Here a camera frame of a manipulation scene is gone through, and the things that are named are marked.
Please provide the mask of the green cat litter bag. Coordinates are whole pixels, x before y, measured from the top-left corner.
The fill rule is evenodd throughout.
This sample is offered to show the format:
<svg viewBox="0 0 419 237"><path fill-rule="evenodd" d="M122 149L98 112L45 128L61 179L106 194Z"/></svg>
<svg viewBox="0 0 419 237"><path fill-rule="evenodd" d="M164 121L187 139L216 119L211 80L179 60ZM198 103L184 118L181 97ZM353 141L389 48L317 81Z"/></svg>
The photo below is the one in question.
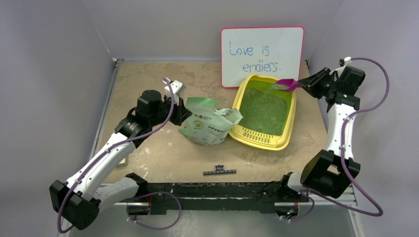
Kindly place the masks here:
<svg viewBox="0 0 419 237"><path fill-rule="evenodd" d="M217 109L219 102L207 97L189 97L186 108L192 113L178 132L190 141L201 145L218 145L230 129L242 120L238 109Z"/></svg>

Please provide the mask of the purple plastic litter scoop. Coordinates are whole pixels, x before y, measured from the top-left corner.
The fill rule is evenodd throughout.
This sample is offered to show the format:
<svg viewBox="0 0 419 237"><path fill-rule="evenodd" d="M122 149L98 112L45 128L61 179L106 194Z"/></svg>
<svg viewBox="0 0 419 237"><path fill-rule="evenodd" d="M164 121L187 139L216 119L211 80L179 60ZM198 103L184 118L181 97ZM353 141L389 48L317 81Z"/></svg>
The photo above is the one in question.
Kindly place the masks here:
<svg viewBox="0 0 419 237"><path fill-rule="evenodd" d="M297 80L294 80L294 79L280 79L270 86L271 89L284 91L284 92L293 92L297 88L301 88L301 87L302 85Z"/></svg>

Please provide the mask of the yellow sifting litter tray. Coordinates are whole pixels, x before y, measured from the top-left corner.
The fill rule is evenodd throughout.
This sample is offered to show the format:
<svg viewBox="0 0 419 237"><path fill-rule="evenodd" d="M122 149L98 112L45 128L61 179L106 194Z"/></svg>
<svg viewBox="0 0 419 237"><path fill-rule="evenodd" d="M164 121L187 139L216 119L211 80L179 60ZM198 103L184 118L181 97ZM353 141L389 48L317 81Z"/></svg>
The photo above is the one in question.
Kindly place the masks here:
<svg viewBox="0 0 419 237"><path fill-rule="evenodd" d="M239 87L239 90L233 102L234 109L239 110L242 97L245 91L245 87L249 80L262 80L262 81L275 80L277 81L278 79L274 77L262 76L262 75L257 75L257 74L250 75L247 79L245 79L241 83ZM281 136L275 136L275 135L256 132L248 128L244 128L239 124L231 128L229 135L233 139L251 147L264 149L264 150L272 150L272 151L279 151L279 150L284 149L289 144L290 139L291 139L295 111L296 111L296 93L295 92L290 92L290 93L292 94L292 99L290 102L290 110L288 113L288 118L287 118L284 130L283 130L283 134Z"/></svg>

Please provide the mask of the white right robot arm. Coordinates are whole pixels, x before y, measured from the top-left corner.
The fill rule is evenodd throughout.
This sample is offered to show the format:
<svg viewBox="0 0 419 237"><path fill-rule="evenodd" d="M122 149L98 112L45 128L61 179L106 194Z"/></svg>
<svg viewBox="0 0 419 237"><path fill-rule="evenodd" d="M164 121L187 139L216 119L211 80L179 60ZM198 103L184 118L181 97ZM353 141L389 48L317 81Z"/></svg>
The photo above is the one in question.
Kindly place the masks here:
<svg viewBox="0 0 419 237"><path fill-rule="evenodd" d="M342 66L331 71L324 68L298 81L287 79L288 91L302 88L310 96L324 98L328 104L328 132L325 147L312 158L301 173L289 173L288 182L277 188L280 199L289 201L301 190L312 190L324 196L338 198L361 169L353 160L352 132L360 98L355 92L365 79L365 72Z"/></svg>

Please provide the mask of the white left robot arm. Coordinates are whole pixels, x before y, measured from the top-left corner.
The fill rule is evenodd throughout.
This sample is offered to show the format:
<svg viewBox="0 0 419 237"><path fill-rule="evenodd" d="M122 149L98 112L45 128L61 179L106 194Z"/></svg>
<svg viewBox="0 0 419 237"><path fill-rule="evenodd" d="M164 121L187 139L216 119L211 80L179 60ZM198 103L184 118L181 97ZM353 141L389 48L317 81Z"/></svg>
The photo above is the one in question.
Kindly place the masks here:
<svg viewBox="0 0 419 237"><path fill-rule="evenodd" d="M180 126L191 116L181 98L181 90L167 86L165 92L162 96L156 90L144 91L99 152L65 182L56 180L51 184L49 193L58 214L59 233L65 234L72 228L86 229L100 211L124 199L141 202L165 194L164 191L151 192L148 182L135 173L115 184L101 186L114 168L149 136L168 122Z"/></svg>

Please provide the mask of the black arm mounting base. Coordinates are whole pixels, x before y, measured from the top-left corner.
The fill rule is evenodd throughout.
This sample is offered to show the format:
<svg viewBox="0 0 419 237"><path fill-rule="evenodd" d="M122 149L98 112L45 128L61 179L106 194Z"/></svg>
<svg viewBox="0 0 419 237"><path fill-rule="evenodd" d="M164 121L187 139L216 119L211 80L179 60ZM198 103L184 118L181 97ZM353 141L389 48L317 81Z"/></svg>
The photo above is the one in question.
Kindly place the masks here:
<svg viewBox="0 0 419 237"><path fill-rule="evenodd" d="M279 181L239 183L148 183L140 181L128 203L145 203L152 215L164 215L168 210L258 211L263 214L296 216L298 204L309 200L287 186L289 175Z"/></svg>

